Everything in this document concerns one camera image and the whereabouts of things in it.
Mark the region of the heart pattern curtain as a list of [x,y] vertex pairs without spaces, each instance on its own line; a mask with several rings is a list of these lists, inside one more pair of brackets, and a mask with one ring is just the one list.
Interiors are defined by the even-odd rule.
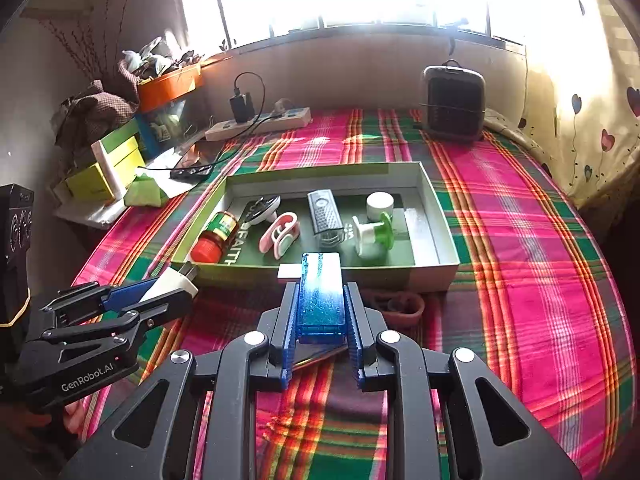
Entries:
[[578,208],[639,169],[639,49],[611,0],[526,0],[523,133]]

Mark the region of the green tissue pack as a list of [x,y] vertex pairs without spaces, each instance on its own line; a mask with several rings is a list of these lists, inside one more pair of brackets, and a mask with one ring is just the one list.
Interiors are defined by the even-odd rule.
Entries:
[[127,207],[163,207],[168,202],[167,194],[156,181],[142,174],[135,177],[127,188],[124,204]]

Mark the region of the blue translucent case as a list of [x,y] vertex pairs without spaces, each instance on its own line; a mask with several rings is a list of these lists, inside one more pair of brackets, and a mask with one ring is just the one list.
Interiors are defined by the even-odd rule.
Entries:
[[306,252],[300,263],[296,344],[344,344],[346,315],[337,252]]

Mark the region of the yellow green boxes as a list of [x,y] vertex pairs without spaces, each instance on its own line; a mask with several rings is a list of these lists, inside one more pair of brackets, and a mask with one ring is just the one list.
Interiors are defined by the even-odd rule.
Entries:
[[121,200],[137,169],[144,165],[135,119],[91,144],[89,165],[70,174],[65,184],[74,200],[108,203]]

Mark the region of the white round small bottle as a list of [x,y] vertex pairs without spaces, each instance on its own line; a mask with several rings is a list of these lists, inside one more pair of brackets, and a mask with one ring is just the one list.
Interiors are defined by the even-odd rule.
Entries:
[[395,201],[393,195],[387,192],[373,192],[367,196],[367,218],[371,222],[380,221],[382,214],[393,217]]

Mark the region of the white charger block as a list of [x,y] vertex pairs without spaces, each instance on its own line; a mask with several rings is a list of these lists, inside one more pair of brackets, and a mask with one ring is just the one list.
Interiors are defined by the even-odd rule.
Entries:
[[143,294],[140,302],[155,299],[176,290],[183,290],[194,298],[198,294],[198,288],[194,284],[197,275],[198,267],[192,262],[186,262],[179,270],[167,268]]

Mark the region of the black power adapter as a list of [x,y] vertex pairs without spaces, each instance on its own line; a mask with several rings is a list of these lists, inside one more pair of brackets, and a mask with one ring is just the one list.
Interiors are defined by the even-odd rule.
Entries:
[[241,93],[235,90],[229,100],[232,115],[237,124],[245,124],[255,117],[255,109],[250,92]]

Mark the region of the green cardboard box tray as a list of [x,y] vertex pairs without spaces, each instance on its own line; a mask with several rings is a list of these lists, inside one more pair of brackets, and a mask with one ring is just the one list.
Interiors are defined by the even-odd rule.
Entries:
[[335,252],[362,287],[440,292],[460,257],[426,170],[418,162],[306,167],[225,177],[171,258],[178,268],[216,214],[239,227],[201,285],[253,288],[299,274],[307,254]]

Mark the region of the white paper sheet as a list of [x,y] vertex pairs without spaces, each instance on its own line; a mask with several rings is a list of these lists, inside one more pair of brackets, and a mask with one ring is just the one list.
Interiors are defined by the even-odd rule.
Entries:
[[[194,188],[195,184],[178,182],[169,177],[170,168],[160,168],[162,162],[178,162],[180,156],[174,148],[161,154],[151,164],[150,169],[137,168],[134,177],[145,174],[153,178],[158,186],[167,194],[168,200],[179,197]],[[61,220],[88,226],[89,228],[107,231],[127,210],[124,198],[119,200],[78,200],[71,198],[55,209],[54,215]]]

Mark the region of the brown cloth bag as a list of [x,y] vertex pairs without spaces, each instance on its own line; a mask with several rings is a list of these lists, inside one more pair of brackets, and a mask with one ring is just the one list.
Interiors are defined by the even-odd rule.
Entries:
[[140,105],[137,77],[120,60],[116,73],[63,101],[50,119],[54,144],[75,153],[126,125]]

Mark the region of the orange storage bin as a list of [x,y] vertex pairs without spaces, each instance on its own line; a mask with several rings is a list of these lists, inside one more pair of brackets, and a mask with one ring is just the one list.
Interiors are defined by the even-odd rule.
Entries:
[[193,64],[163,76],[139,82],[140,114],[146,114],[165,106],[171,101],[195,90],[201,84],[202,69],[200,64]]

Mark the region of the black white round gadget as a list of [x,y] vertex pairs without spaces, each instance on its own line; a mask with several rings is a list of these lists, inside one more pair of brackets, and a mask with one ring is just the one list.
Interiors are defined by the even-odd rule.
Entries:
[[262,222],[273,222],[278,218],[278,208],[281,197],[279,195],[261,197],[255,200],[244,214],[244,222],[249,226],[257,226]]

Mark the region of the pink clip holder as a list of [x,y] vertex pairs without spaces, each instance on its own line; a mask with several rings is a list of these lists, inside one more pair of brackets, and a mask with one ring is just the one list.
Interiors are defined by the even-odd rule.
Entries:
[[417,326],[425,310],[425,301],[414,292],[363,289],[361,298],[366,307],[381,312],[393,330]]

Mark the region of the white power strip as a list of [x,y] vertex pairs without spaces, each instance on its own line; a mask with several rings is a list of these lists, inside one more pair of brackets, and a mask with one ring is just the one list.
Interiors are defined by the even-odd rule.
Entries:
[[280,117],[262,114],[253,127],[250,126],[252,123],[250,120],[246,124],[237,124],[233,119],[217,122],[206,131],[205,139],[215,142],[229,140],[243,131],[262,134],[304,128],[311,123],[311,110],[309,107],[291,108]]

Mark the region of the black smartphone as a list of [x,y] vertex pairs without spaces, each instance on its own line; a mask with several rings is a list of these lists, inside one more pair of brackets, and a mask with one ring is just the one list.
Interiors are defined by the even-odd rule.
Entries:
[[209,178],[214,166],[212,164],[195,164],[180,166],[169,171],[171,180],[183,183],[198,184]]

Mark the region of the white green spool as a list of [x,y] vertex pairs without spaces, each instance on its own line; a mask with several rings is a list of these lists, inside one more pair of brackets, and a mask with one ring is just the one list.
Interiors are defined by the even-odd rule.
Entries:
[[357,216],[352,216],[355,234],[355,250],[359,258],[371,260],[381,258],[394,246],[395,237],[392,218],[383,211],[378,221],[361,223]]

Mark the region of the red lid small jar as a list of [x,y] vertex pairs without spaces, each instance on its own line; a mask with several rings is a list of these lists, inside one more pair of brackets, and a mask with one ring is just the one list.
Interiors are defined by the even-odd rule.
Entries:
[[218,263],[239,231],[239,220],[229,211],[217,211],[190,251],[192,262]]

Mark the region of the black remote device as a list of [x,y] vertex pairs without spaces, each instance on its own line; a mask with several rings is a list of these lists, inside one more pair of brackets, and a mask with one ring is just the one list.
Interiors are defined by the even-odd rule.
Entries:
[[322,249],[337,247],[345,237],[344,226],[331,190],[315,190],[307,194],[314,239]]

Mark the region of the pink white cable winder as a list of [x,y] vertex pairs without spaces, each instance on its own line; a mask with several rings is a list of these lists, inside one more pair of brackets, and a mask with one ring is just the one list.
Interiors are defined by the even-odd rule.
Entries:
[[284,212],[277,216],[258,243],[259,251],[265,255],[272,252],[280,260],[299,238],[300,224],[295,212]]

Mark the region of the small grey fan heater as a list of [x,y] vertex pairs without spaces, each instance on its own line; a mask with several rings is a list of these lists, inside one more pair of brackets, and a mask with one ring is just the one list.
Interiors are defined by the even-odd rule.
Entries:
[[474,142],[483,131],[485,78],[450,58],[421,75],[421,125],[433,138]]

